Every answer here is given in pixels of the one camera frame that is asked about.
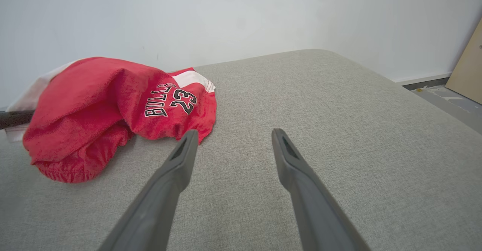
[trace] textured fabric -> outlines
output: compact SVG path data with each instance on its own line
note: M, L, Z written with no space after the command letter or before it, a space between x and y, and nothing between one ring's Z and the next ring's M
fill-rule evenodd
M272 153L283 128L374 251L482 246L482 136L333 52L195 68L217 86L169 250L301 250ZM96 179L50 181L0 134L1 250L95 250L174 148L132 138Z
M49 71L48 73L40 76L35 80L32 85L22 93L22 95L11 103L6 111L7 112L15 112L15 111L28 111L28 110L35 110L38 104L38 97L42 94L42 92L47 88L50 81L57 76L59 73L64 71L67 67L69 67L74 62L67 63L65 65L59 66L58 68ZM5 133L7 133L7 139L9 142L13 143L16 141L22 141L25 131L29 127L29 124L21 124L18 126L13 126L11 128L5 129Z
M197 129L201 142L215 118L214 86L192 68L165 73L92 57L71 64L45 88L23 142L42 174L79 183L96 177L133 133L180 139Z

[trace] gray upholstered bench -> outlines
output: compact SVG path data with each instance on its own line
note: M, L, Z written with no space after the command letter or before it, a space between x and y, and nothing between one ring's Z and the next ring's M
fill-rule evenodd
M482 246L482 136L325 50L195 68L216 89L170 250L300 250L271 130L283 128L373 250ZM0 249L95 250L176 141L135 137L98 178L54 182L0 133Z

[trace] white fabric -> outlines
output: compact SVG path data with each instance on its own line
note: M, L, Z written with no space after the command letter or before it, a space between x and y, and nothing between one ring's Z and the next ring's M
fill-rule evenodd
M206 89L207 93L214 92L214 89L216 88L210 80L206 79L204 76L202 76L201 74L193 70L188 70L186 72L183 72L181 74L178 74L172 77L174 78L174 80L176 80L176 83L177 85L179 85L179 88L183 88L193 83L202 84Z
M59 73L64 71L68 66L77 61L78 60L59 66L58 68L37 78L37 80L35 80L35 82L16 101L14 101L7 107L6 111L14 112L35 110L37 108L38 98L47 88L50 81ZM28 127L29 124L26 123L18 126L13 126L11 128L6 128L5 133L7 134L7 140L10 143L22 141L24 133Z

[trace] red fabric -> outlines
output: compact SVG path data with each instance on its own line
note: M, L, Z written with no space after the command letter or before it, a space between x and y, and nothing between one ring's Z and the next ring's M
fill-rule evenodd
M134 133L179 140L197 129L201 142L215 122L216 100L200 83L179 88L172 76L190 70L165 73L103 57L75 62L38 100L23 139L31 164L50 179L79 183L97 176Z

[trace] white wall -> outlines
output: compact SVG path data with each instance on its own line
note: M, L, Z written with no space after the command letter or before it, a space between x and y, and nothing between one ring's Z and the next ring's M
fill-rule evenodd
M482 0L0 0L0 107L107 56L165 71L320 48L392 80L451 71Z

